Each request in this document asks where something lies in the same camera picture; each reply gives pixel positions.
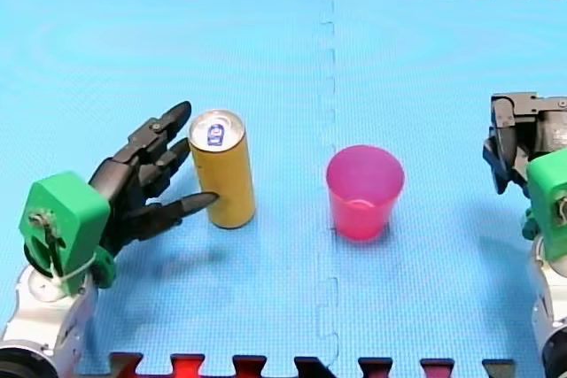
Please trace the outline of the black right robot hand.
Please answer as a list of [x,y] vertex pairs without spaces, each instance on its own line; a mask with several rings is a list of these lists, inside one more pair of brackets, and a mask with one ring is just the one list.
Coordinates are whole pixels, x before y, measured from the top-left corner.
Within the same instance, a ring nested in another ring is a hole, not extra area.
[[528,197],[528,163],[565,147],[564,96],[540,97],[535,92],[491,96],[491,124],[483,143],[483,159],[491,167],[498,194],[512,182]]

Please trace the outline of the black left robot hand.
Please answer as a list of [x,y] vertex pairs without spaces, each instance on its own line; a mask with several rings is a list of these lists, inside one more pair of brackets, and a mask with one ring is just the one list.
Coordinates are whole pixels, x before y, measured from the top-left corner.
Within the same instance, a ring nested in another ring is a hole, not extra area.
[[204,191],[169,204],[149,203],[170,185],[190,154],[187,138],[173,140],[187,123],[191,104],[183,101],[158,118],[150,118],[128,136],[128,143],[102,161],[89,185],[105,197],[111,212],[99,244],[111,255],[181,224],[219,199]]

